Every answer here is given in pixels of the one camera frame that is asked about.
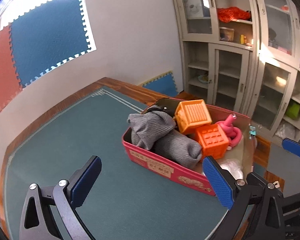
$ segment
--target bright orange cube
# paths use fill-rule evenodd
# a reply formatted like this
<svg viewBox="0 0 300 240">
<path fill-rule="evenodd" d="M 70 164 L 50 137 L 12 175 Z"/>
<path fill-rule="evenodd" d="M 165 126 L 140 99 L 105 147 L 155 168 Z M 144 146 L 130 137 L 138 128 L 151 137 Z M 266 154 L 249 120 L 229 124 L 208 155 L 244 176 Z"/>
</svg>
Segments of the bright orange cube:
<svg viewBox="0 0 300 240">
<path fill-rule="evenodd" d="M 220 159 L 229 146 L 227 135 L 217 123 L 198 127 L 195 130 L 195 140 L 202 146 L 202 159 L 209 155 Z"/>
<path fill-rule="evenodd" d="M 195 128 L 212 123 L 203 99 L 180 102 L 174 115 L 182 134 L 194 133 Z"/>
</svg>

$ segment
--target clear plastic bag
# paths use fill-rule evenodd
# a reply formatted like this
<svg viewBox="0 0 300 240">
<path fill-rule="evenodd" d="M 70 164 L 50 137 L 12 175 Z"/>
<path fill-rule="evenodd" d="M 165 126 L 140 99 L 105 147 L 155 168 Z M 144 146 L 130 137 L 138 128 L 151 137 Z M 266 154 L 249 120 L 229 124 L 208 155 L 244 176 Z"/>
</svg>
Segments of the clear plastic bag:
<svg viewBox="0 0 300 240">
<path fill-rule="evenodd" d="M 296 136 L 296 129 L 292 124 L 286 122 L 285 120 L 282 120 L 277 128 L 277 131 L 275 132 L 275 135 L 280 137 L 281 139 L 290 138 L 294 140 Z"/>
<path fill-rule="evenodd" d="M 235 179 L 243 179 L 242 166 L 239 160 L 228 159 L 218 163 L 222 169 L 229 171 Z"/>
</svg>

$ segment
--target rolled gray fabric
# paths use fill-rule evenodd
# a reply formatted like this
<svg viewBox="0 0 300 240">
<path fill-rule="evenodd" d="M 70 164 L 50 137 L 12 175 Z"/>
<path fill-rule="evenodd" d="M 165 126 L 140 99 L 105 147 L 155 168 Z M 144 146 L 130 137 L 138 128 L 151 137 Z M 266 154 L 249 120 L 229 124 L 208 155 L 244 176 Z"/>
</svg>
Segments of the rolled gray fabric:
<svg viewBox="0 0 300 240">
<path fill-rule="evenodd" d="M 154 143 L 153 152 L 175 160 L 180 165 L 193 169 L 201 160 L 201 145 L 187 136 L 172 130 Z"/>
<path fill-rule="evenodd" d="M 132 129 L 132 144 L 146 150 L 150 150 L 156 140 L 165 136 L 176 126 L 176 122 L 170 115 L 160 111 L 129 114 L 127 122 Z"/>
</svg>

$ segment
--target wooden table edge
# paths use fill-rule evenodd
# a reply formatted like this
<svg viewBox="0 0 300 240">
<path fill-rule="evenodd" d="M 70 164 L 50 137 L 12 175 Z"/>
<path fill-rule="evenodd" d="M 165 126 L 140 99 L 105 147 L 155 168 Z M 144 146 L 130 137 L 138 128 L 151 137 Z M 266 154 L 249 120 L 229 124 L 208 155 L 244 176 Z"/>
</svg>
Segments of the wooden table edge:
<svg viewBox="0 0 300 240">
<path fill-rule="evenodd" d="M 3 163 L 1 166 L 0 172 L 0 221 L 2 224 L 2 230 L 9 238 L 8 227 L 5 219 L 5 206 L 4 206 L 4 183 L 5 183 L 5 175 L 6 175 L 6 168 L 8 164 L 9 157 L 11 154 L 20 146 L 22 142 L 24 142 L 30 135 L 32 135 L 36 130 L 38 130 L 43 124 L 50 121 L 56 114 L 60 113 L 61 111 L 65 110 L 75 102 L 79 101 L 80 99 L 86 97 L 87 95 L 91 94 L 95 90 L 107 86 L 115 91 L 118 91 L 140 103 L 145 105 L 152 105 L 157 100 L 161 98 L 166 98 L 167 96 L 157 93 L 155 91 L 132 85 L 123 81 L 115 80 L 112 78 L 101 78 L 96 82 L 82 88 L 81 90 L 75 92 L 74 94 L 70 95 L 66 99 L 62 100 L 40 117 L 38 117 L 35 121 L 33 121 L 28 127 L 26 127 L 7 147 L 6 152 L 4 154 Z"/>
</svg>

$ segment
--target metal screw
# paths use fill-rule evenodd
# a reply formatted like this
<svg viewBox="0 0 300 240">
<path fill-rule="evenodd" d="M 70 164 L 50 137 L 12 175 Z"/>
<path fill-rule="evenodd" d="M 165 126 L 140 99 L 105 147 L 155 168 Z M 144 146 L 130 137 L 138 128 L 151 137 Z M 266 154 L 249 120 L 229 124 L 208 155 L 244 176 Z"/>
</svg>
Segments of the metal screw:
<svg viewBox="0 0 300 240">
<path fill-rule="evenodd" d="M 32 183 L 29 188 L 32 190 L 32 189 L 35 189 L 36 187 L 37 187 L 37 184 Z"/>
<path fill-rule="evenodd" d="M 274 184 L 273 183 L 268 183 L 268 188 L 269 189 L 274 189 Z"/>
<path fill-rule="evenodd" d="M 244 182 L 243 179 L 238 179 L 238 180 L 237 180 L 237 184 L 238 184 L 239 186 L 244 186 L 246 183 Z"/>
<path fill-rule="evenodd" d="M 59 181 L 58 184 L 59 184 L 60 187 L 63 187 L 65 185 L 67 185 L 67 181 L 65 179 L 62 179 L 62 180 Z"/>
</svg>

